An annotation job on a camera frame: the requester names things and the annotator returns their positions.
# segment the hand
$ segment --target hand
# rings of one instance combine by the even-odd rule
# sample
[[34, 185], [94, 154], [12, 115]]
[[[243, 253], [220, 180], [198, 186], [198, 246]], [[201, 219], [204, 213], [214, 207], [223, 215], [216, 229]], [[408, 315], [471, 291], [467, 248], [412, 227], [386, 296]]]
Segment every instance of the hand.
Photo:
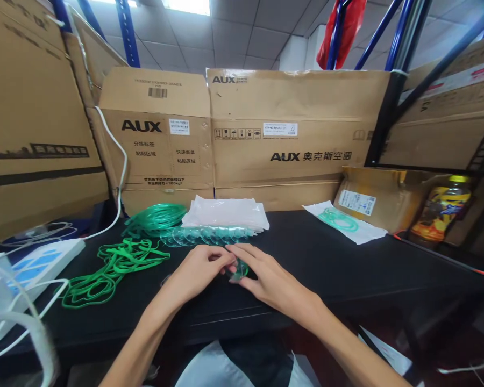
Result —
[[201, 293], [236, 257], [220, 246], [196, 246], [181, 262], [154, 298], [170, 310], [179, 309]]
[[[247, 263], [258, 276], [258, 280], [242, 278], [238, 282], [240, 286], [303, 327], [311, 328], [316, 314], [325, 309], [317, 294], [299, 283], [273, 257], [249, 243], [228, 245], [226, 249]], [[231, 266], [229, 270], [234, 272], [236, 268]]]

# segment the white power strip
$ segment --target white power strip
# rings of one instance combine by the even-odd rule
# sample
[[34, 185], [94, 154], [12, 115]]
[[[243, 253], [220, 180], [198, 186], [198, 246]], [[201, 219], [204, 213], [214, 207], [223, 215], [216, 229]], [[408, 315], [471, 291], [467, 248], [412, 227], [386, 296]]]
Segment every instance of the white power strip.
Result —
[[[59, 273], [84, 249], [82, 239], [70, 239], [49, 245], [38, 247], [21, 261], [12, 266], [13, 275], [17, 282], [23, 286], [30, 299], [34, 301], [48, 287], [36, 284], [55, 279]], [[19, 294], [19, 289], [12, 283], [7, 282], [12, 297]], [[23, 313], [27, 310], [27, 303], [20, 297], [13, 309], [15, 312]], [[0, 340], [15, 325], [13, 322], [6, 322], [0, 330]]]

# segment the table surface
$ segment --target table surface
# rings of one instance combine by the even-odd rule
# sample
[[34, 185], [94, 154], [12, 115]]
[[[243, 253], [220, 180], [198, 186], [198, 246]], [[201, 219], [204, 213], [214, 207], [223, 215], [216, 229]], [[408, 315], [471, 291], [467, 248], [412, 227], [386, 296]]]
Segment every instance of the table surface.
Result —
[[[357, 246], [337, 230], [307, 211], [269, 212], [271, 228], [250, 242], [276, 260], [301, 283], [318, 293], [328, 307], [341, 313], [363, 314], [369, 308], [408, 305], [435, 297], [484, 293], [484, 277], [457, 267], [388, 235]], [[62, 278], [91, 274], [102, 266], [100, 246], [119, 243], [124, 229], [116, 225], [86, 241], [86, 248], [61, 273]], [[86, 361], [98, 353], [114, 357], [133, 331], [145, 306], [191, 248], [168, 248], [171, 258], [159, 266], [129, 274], [117, 286], [112, 300], [79, 310], [56, 303], [44, 322], [62, 363], [76, 356]], [[44, 305], [52, 289], [37, 300]], [[255, 333], [285, 326], [290, 320], [256, 300], [227, 277], [216, 278], [203, 293], [176, 316], [169, 334], [179, 343], [206, 342], [216, 338]], [[17, 336], [15, 327], [0, 347]], [[34, 364], [32, 346], [20, 343], [0, 358], [0, 368], [19, 361]]]

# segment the juice bottle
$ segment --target juice bottle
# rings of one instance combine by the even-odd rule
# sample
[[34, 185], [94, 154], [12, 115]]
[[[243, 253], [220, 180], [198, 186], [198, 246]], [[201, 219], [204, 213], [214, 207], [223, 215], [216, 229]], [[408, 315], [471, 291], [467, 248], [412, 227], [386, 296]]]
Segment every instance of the juice bottle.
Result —
[[447, 187], [432, 189], [409, 240], [433, 247], [445, 238], [446, 229], [471, 196], [467, 180], [466, 176], [452, 175]]

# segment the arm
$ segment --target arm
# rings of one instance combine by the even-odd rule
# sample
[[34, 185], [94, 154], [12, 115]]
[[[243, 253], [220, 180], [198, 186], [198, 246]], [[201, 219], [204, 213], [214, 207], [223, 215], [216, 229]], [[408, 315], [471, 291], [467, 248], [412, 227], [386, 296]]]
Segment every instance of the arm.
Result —
[[178, 310], [236, 260], [222, 247], [197, 246], [165, 282], [99, 387], [139, 387]]
[[410, 386], [346, 328], [317, 294], [300, 284], [273, 257], [247, 243], [226, 246], [226, 249], [246, 262], [258, 276], [257, 281], [242, 278], [239, 284], [317, 336], [353, 384], [360, 387]]

